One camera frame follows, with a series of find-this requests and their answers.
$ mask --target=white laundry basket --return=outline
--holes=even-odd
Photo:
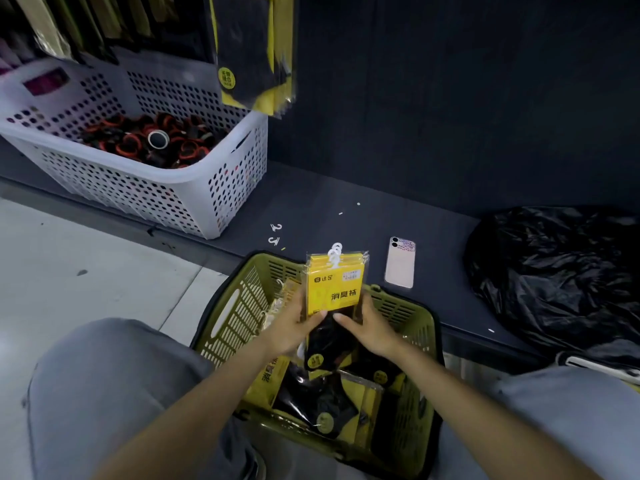
[[[267,170],[267,116],[223,105],[215,66],[156,52],[117,53],[118,66],[48,58],[0,76],[0,134],[71,193],[218,237]],[[33,95],[27,87],[34,83],[24,83],[43,75],[63,85]],[[46,81],[39,87],[47,92]],[[75,141],[107,116],[159,111],[197,114],[230,132],[203,160],[181,169],[155,168]]]

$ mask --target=tiled floor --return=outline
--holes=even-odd
[[[30,207],[0,199],[0,478],[31,480],[21,407],[38,358],[91,320],[139,319],[189,344],[226,276]],[[270,479],[361,478],[330,458],[251,431]]]

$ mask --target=red and black item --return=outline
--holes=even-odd
[[[208,128],[202,118],[191,115],[179,120],[167,112],[156,117],[144,114],[127,118],[114,114],[87,126],[81,142],[103,152],[146,163],[157,168],[185,168],[212,151],[227,132]]]

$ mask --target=yellow circular label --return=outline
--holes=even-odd
[[[375,371],[373,373],[373,380],[377,384],[384,385],[387,383],[389,378],[387,377],[387,373],[385,371]]]
[[[236,87],[236,76],[226,67],[220,67],[220,69],[218,69],[218,79],[225,89],[233,89]]]
[[[328,435],[333,431],[333,416],[329,413],[320,413],[316,419],[316,428],[323,435]]]
[[[324,357],[322,357],[322,354],[313,354],[311,355],[311,357],[309,357],[309,360],[307,361],[310,369],[317,369],[322,365],[323,362],[324,362]]]

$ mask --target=phone case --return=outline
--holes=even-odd
[[[413,288],[415,242],[398,237],[389,239],[385,281],[389,284]]]

